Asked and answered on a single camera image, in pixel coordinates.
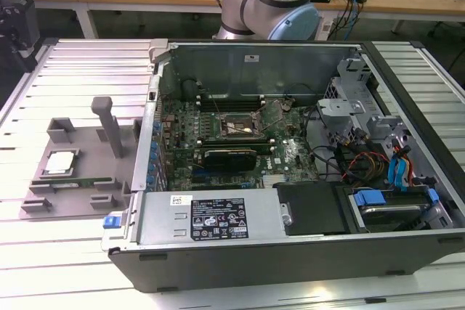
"power supply label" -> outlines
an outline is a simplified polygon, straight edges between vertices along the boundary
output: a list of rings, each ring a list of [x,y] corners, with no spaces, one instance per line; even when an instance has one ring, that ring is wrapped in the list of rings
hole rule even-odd
[[[248,237],[244,199],[192,200],[190,237],[194,241]]]

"metal chassis frame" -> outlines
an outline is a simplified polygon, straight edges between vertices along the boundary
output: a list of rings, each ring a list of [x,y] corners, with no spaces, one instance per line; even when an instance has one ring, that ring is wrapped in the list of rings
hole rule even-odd
[[[231,44],[241,44],[241,45],[269,45],[270,43],[267,41],[257,41],[254,43],[251,42],[241,42],[241,43],[231,43],[231,41],[202,41],[202,40],[184,40],[184,41],[176,41],[176,40],[171,40],[168,41],[168,47],[172,49],[181,46],[181,45],[190,45],[190,44],[202,44],[202,45],[231,45]],[[460,186],[460,181],[465,181],[465,176],[463,176],[463,171],[460,167],[460,165],[457,163],[455,158],[449,153],[449,150],[447,147],[442,143],[438,135],[435,133],[435,131],[432,129],[432,127],[429,125],[427,122],[426,118],[423,116],[421,111],[418,109],[416,106],[415,102],[411,99],[407,91],[404,89],[402,84],[399,82],[397,76],[392,72],[391,68],[386,64],[384,61],[383,57],[379,54],[379,52],[376,50],[376,47],[371,43],[371,42],[352,42],[352,43],[347,43],[345,41],[343,42],[328,42],[328,43],[307,43],[307,42],[302,42],[300,43],[302,46],[333,46],[334,44],[338,44],[339,46],[355,46],[359,49],[360,53],[362,54],[362,57],[366,60],[367,64],[370,66],[371,70],[374,72],[375,76],[377,77],[378,81],[384,85],[385,90],[391,95],[391,98],[393,101],[398,102],[398,109],[402,110],[403,114],[401,115],[411,130],[413,136],[418,142],[418,145],[420,146],[421,150],[424,152],[430,163],[432,164],[433,168],[438,172],[438,175],[442,177],[442,180],[444,182],[445,187],[449,191],[450,195],[454,198],[456,201],[460,211],[462,214],[465,214],[465,192],[462,192],[464,190],[464,186]],[[277,41],[273,42],[274,46],[292,46],[296,45],[295,41]],[[160,62],[160,65],[157,65],[157,72],[153,76],[154,78],[159,78],[160,74],[162,74],[163,70],[163,64]],[[427,135],[428,139],[425,141],[422,137],[424,135]],[[148,149],[150,147],[150,142],[147,141],[147,144],[144,144],[142,142],[142,139],[139,141],[139,148],[142,148],[142,152],[146,152],[148,154]],[[136,161],[136,166],[135,168],[141,168],[143,170],[144,176],[141,174],[136,174],[134,172],[134,178],[133,178],[133,185],[137,183],[135,180],[136,178],[140,179],[140,182],[144,180],[145,178],[145,169],[147,168],[147,161],[145,159],[143,160],[142,163],[139,163]],[[140,202],[142,202],[144,197],[143,192],[138,192],[134,198],[133,201],[133,207],[132,210],[135,211],[135,214],[132,215],[132,221],[134,224],[138,225],[138,221],[140,217],[138,216],[141,213],[140,210]],[[130,251],[130,250],[163,250],[167,248],[167,245],[137,245],[137,241],[134,239],[134,226],[131,228],[132,231],[132,237],[129,240],[123,242],[121,244],[121,248],[124,250]],[[375,233],[375,234],[367,234],[367,235],[345,235],[343,237],[340,236],[325,236],[325,237],[295,237],[293,238],[293,242],[314,242],[314,241],[337,241],[337,240],[369,240],[371,238],[381,238],[381,237],[407,237],[411,236],[412,234],[422,236],[422,235],[430,235],[430,234],[437,234],[437,235],[443,235],[447,236],[448,234],[451,233],[456,233],[456,234],[465,234],[465,228],[455,228],[455,229],[444,229],[441,231],[438,230],[429,230],[429,231],[415,231],[415,232],[395,232],[395,233]],[[282,240],[271,240],[267,241],[270,244],[273,243],[283,243]],[[228,242],[228,241],[221,241],[221,242],[208,242],[205,243],[205,246],[209,247],[214,247],[214,246],[226,246],[226,245],[234,245],[236,242]],[[241,245],[254,245],[254,241],[246,241],[246,242],[241,242]],[[169,248],[186,248],[185,245],[170,245]]]

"metal slat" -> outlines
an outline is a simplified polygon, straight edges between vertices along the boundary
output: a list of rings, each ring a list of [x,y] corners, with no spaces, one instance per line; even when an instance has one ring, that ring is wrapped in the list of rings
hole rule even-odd
[[[436,125],[465,125],[465,115],[461,114],[427,114],[425,115],[425,118],[429,121],[433,128]]]
[[[445,83],[404,83],[403,86],[408,93],[415,92],[446,92],[449,93],[450,89]]]
[[[147,59],[147,50],[54,50],[50,58],[70,58],[70,59],[106,59],[106,58],[144,58]]]
[[[386,60],[391,67],[429,67],[425,60]]]
[[[51,59],[47,60],[44,67],[75,67],[77,65],[85,65],[86,67],[147,67],[150,63],[149,59],[93,59],[87,60],[69,60],[69,59]]]
[[[422,102],[417,104],[424,114],[432,113],[465,113],[465,105],[460,102],[456,103],[428,103]]]
[[[0,245],[84,239],[100,241],[103,236],[102,219],[62,220],[59,222],[12,221],[3,222],[0,227]]]
[[[421,55],[417,52],[385,52],[380,51],[381,56],[386,60],[420,60]]]
[[[132,288],[113,264],[59,266],[0,271],[0,297]]]
[[[394,45],[394,46],[411,46],[412,44],[409,41],[372,41],[373,45]]]
[[[0,144],[5,147],[0,137]],[[28,147],[11,150],[0,150],[0,164],[6,163],[30,163],[39,162],[42,154],[44,153],[43,147]]]
[[[460,166],[465,166],[465,152],[452,152],[452,155]]]
[[[150,40],[147,41],[60,41],[55,50],[145,50],[148,52]]]
[[[392,67],[394,74],[400,75],[434,75],[436,72],[431,67]]]
[[[43,133],[27,133],[27,134],[3,134],[0,136],[1,148],[45,148],[49,141],[49,135]]]
[[[385,102],[389,101],[389,97],[384,91],[379,92],[379,96]],[[458,97],[451,93],[440,93],[436,94],[434,92],[414,92],[410,94],[414,102],[460,102]]]
[[[95,240],[3,245],[0,269],[110,263],[100,243]]]
[[[143,106],[135,107],[112,107],[111,114],[117,118],[141,118],[144,115]],[[98,118],[89,107],[61,107],[61,108],[24,108],[11,113],[12,118],[24,119],[46,119],[52,118],[76,118],[95,119]]]
[[[397,74],[401,83],[444,83],[437,75],[400,75]]]
[[[442,141],[451,152],[465,151],[465,138],[446,138]]]
[[[39,163],[0,163],[0,181],[31,180],[36,172],[38,164]]]
[[[393,43],[385,45],[375,45],[380,52],[416,52],[416,49],[410,45],[394,45]]]
[[[93,96],[53,96],[42,97],[32,96],[20,101],[20,107],[90,107],[92,105]],[[129,96],[112,96],[113,106],[130,106],[130,105],[145,105],[147,100],[146,94],[133,94]]]
[[[88,66],[65,66],[47,67],[41,70],[40,76],[140,76],[148,74],[147,67],[88,67]]]
[[[99,127],[102,124],[100,119],[72,119],[74,127]],[[49,126],[49,120],[19,120],[10,121],[1,127],[4,133],[23,133],[23,132],[46,132]],[[118,119],[119,126],[130,126],[133,124],[133,119]]]
[[[111,79],[107,76],[86,76],[79,80],[75,79],[73,76],[38,76],[33,85],[108,85],[109,80],[112,85],[148,84],[150,75],[112,76]]]
[[[465,125],[462,126],[434,126],[434,130],[442,138],[465,138]]]
[[[28,96],[112,96],[147,94],[147,85],[32,86]]]
[[[0,181],[0,200],[23,199],[29,190],[30,182],[30,180]]]

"blue release tab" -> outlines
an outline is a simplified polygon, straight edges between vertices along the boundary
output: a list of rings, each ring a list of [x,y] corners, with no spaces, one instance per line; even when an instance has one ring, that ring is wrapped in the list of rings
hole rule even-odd
[[[121,228],[120,216],[106,216],[103,219],[103,229],[119,229]]]
[[[439,195],[437,194],[436,190],[428,189],[429,198],[433,202],[433,205],[436,205],[439,202]]]
[[[354,199],[357,206],[384,205],[386,203],[381,190],[360,190],[354,195]]]

